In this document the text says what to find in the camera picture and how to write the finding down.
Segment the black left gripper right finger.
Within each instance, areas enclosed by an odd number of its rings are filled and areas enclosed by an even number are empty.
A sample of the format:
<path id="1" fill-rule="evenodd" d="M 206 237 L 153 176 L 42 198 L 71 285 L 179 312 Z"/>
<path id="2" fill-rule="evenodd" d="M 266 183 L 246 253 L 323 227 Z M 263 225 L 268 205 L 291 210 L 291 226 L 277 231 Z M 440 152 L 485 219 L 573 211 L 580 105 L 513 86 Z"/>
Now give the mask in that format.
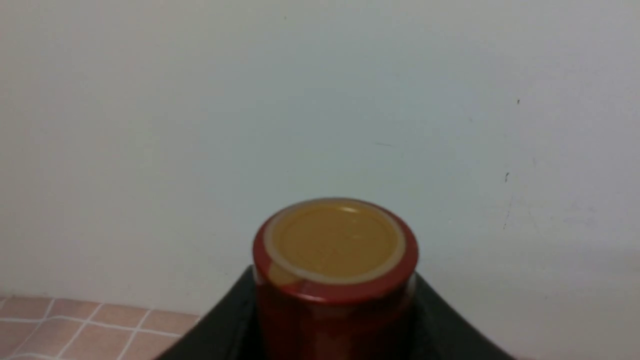
<path id="1" fill-rule="evenodd" d="M 414 276 L 414 360 L 513 360 L 453 309 L 419 274 Z"/>

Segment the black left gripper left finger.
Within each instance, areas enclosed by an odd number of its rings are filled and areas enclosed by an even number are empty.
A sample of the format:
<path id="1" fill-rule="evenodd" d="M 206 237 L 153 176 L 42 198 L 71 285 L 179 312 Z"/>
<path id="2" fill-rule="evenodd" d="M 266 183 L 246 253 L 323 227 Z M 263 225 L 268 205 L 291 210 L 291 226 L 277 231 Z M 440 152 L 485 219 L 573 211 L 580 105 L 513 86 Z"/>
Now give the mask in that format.
<path id="1" fill-rule="evenodd" d="M 259 360 L 261 330 L 254 267 L 249 265 L 226 295 L 157 360 Z"/>

